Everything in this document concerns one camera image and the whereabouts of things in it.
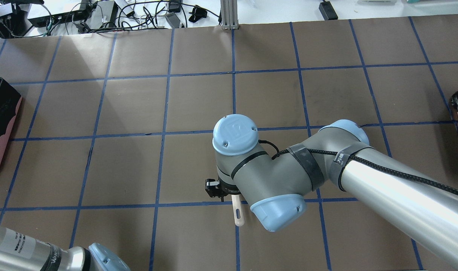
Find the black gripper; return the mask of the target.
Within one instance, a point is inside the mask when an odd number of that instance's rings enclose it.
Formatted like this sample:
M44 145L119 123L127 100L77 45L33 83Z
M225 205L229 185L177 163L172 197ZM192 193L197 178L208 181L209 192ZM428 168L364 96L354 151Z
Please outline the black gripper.
M224 198L228 195L240 194L240 190L236 185L228 184L220 178L217 180L206 179L205 191L210 198L219 198L221 202L224 202Z

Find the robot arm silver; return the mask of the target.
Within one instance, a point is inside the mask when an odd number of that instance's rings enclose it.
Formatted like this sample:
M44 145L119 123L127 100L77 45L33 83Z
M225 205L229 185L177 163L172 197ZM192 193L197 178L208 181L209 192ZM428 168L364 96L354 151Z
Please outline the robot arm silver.
M129 271L110 249L93 243L68 250L0 226L0 271Z
M458 270L458 189L377 151L351 120L324 126L274 156L259 135L245 115L215 124L218 178L206 181L210 197L242 195L262 226L276 232L306 211L305 195L331 182Z

